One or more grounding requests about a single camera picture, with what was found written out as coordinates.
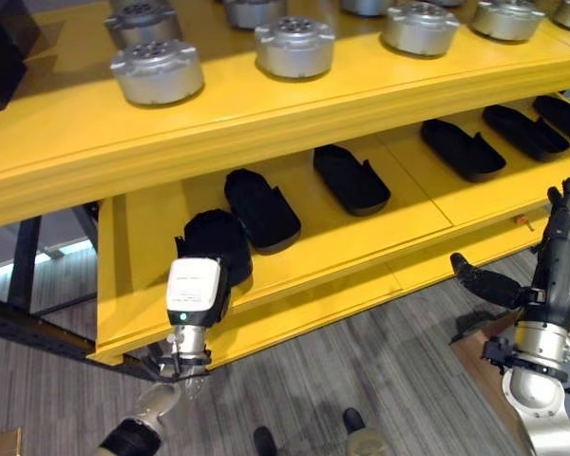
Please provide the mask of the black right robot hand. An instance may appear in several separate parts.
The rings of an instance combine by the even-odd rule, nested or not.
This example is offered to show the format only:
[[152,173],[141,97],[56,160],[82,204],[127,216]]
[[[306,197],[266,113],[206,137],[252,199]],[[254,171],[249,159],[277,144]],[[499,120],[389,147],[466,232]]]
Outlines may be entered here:
[[460,253],[450,256],[457,280],[473,295],[507,309],[522,309],[523,321],[570,331],[570,177],[562,189],[547,191],[551,212],[538,247],[529,286],[470,264]]

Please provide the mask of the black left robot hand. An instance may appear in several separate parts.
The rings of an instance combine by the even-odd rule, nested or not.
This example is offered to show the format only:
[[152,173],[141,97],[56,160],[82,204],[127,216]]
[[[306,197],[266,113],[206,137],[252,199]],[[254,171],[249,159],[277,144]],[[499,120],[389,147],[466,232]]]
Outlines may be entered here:
[[209,329],[225,316],[230,300],[230,250],[223,242],[174,237],[165,304],[169,323]]

